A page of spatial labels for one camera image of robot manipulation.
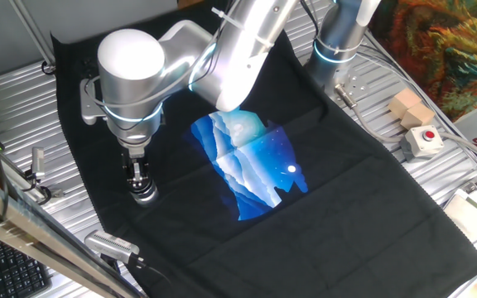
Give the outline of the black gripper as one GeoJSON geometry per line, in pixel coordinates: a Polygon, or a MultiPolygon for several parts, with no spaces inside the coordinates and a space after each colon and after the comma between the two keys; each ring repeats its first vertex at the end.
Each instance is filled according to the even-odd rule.
{"type": "Polygon", "coordinates": [[[152,186],[152,179],[147,169],[146,143],[121,142],[123,169],[126,175],[127,186],[131,191],[146,191],[152,186]],[[134,180],[133,164],[137,163],[137,180],[134,180]]]}

